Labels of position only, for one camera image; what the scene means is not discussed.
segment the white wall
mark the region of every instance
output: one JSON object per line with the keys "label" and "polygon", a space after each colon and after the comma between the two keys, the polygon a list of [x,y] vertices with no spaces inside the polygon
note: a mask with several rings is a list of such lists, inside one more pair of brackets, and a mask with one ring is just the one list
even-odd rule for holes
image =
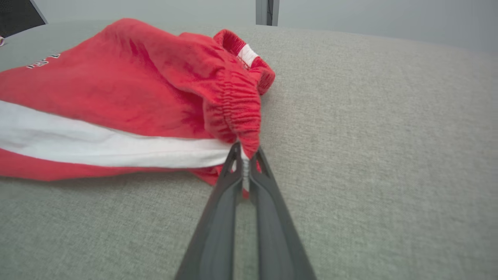
{"label": "white wall", "polygon": [[498,0],[279,0],[278,26],[498,51]]}
{"label": "white wall", "polygon": [[254,0],[32,0],[48,23],[119,19],[176,24],[255,24]]}

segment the white side stripe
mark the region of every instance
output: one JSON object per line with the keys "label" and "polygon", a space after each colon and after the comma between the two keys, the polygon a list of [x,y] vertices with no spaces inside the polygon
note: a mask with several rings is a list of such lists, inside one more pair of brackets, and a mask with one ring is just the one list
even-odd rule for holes
{"label": "white side stripe", "polygon": [[130,134],[0,101],[0,148],[35,158],[111,167],[200,168],[223,164],[230,147],[214,139]]}
{"label": "white side stripe", "polygon": [[248,44],[246,44],[241,51],[237,55],[245,62],[249,67],[252,65],[252,62],[259,56],[256,54]]}

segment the gray tablecloth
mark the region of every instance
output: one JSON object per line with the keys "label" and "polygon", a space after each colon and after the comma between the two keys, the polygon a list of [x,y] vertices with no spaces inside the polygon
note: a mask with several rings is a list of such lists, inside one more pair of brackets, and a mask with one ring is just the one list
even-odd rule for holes
{"label": "gray tablecloth", "polygon": [[[108,23],[9,37],[0,70]],[[269,26],[152,24],[177,34],[232,29],[275,70],[261,144],[319,279],[498,279],[496,54]],[[210,191],[187,173],[0,178],[0,279],[171,279]],[[255,279],[253,209],[239,210],[236,276]]]}

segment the red and white clothing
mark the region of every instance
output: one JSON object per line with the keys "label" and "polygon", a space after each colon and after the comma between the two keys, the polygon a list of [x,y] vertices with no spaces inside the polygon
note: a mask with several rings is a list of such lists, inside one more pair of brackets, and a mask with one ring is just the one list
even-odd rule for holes
{"label": "red and white clothing", "polygon": [[259,146],[275,73],[237,35],[122,19],[0,73],[0,175],[37,180],[190,170],[214,184],[230,146]]}

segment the gray textured surface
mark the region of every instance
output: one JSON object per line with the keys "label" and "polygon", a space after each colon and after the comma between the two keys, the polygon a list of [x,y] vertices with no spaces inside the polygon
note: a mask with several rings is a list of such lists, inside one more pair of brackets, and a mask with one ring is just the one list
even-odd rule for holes
{"label": "gray textured surface", "polygon": [[[105,24],[14,35],[0,48],[0,70],[72,47]],[[319,279],[498,279],[496,56],[231,29],[277,74],[262,98],[261,143]],[[2,178],[0,279],[171,279],[209,193],[186,173]],[[243,256],[255,246],[248,215],[237,233],[237,275],[255,279],[254,257]]]}

